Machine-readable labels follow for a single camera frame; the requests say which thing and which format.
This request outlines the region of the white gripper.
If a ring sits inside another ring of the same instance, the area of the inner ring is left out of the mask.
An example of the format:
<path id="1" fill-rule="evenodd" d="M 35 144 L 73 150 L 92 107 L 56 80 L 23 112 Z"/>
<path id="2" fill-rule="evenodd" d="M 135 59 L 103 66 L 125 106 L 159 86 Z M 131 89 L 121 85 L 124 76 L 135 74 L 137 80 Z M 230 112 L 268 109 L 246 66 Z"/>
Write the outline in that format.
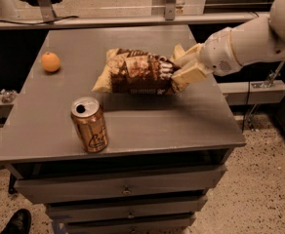
<path id="1" fill-rule="evenodd" d="M 175 46 L 170 57 L 175 65 L 184 67 L 188 64 L 199 62 L 204 65 L 193 65 L 189 68 L 178 70 L 171 77 L 174 92 L 183 91 L 189 84 L 203 81 L 213 72 L 217 76 L 226 76 L 241 70 L 242 65 L 236 59 L 231 41 L 230 27 L 213 33 L 201 45 L 197 43 L 185 50 L 181 44 Z"/>

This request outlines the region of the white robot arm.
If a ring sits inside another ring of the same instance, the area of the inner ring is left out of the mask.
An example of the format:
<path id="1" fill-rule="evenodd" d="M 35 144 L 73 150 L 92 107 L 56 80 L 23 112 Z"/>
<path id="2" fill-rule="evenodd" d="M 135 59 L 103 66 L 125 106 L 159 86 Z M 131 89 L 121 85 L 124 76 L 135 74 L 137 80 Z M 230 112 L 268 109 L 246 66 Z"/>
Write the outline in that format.
<path id="1" fill-rule="evenodd" d="M 256 62 L 284 60 L 285 0 L 274 0 L 267 16 L 224 28 L 178 57 L 172 87 L 180 92 L 209 74 L 226 76 Z"/>

